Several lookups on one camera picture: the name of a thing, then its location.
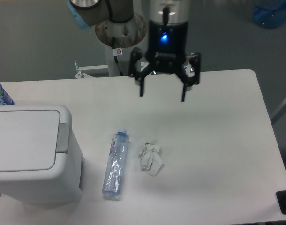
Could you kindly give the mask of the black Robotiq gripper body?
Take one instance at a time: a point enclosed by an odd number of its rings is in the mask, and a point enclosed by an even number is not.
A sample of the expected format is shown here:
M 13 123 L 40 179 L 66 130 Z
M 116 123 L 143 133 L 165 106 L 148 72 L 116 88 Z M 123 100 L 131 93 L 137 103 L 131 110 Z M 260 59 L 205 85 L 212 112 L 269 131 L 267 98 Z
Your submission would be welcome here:
M 145 54 L 152 71 L 173 74 L 186 61 L 188 22 L 149 21 L 148 49 Z

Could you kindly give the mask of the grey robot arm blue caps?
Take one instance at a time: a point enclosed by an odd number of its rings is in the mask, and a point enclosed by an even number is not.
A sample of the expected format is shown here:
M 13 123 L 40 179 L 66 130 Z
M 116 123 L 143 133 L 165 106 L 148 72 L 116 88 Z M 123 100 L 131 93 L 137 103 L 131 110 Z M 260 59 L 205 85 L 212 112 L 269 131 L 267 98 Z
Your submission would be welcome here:
M 80 28 L 95 28 L 119 76 L 134 78 L 140 95 L 152 72 L 177 75 L 183 93 L 199 84 L 201 55 L 185 53 L 189 0 L 152 0 L 149 20 L 134 11 L 132 0 L 69 0 L 67 7 Z

